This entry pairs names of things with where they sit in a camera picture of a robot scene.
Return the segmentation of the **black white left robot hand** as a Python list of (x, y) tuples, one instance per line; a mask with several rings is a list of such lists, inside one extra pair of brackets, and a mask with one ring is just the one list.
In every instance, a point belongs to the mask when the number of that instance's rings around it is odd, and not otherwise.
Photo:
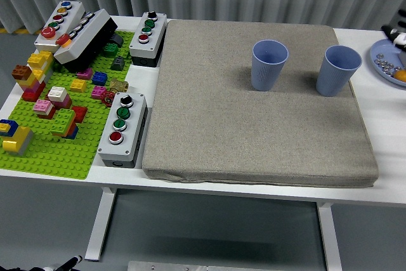
[(82, 262), (82, 256), (73, 256), (71, 259), (67, 260), (65, 263), (56, 264), (47, 267), (32, 267), (32, 268), (20, 268), (20, 267), (13, 267), (13, 268), (4, 268), (1, 267), (1, 271), (71, 271), (77, 270), (76, 266)]

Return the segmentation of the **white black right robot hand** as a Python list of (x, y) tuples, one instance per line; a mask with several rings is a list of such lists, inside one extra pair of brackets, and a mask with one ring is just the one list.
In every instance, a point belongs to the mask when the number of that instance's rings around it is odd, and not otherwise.
[(405, 51), (405, 9), (399, 9), (398, 14), (402, 19), (398, 21), (397, 28), (390, 25), (382, 25), (381, 30), (395, 47)]

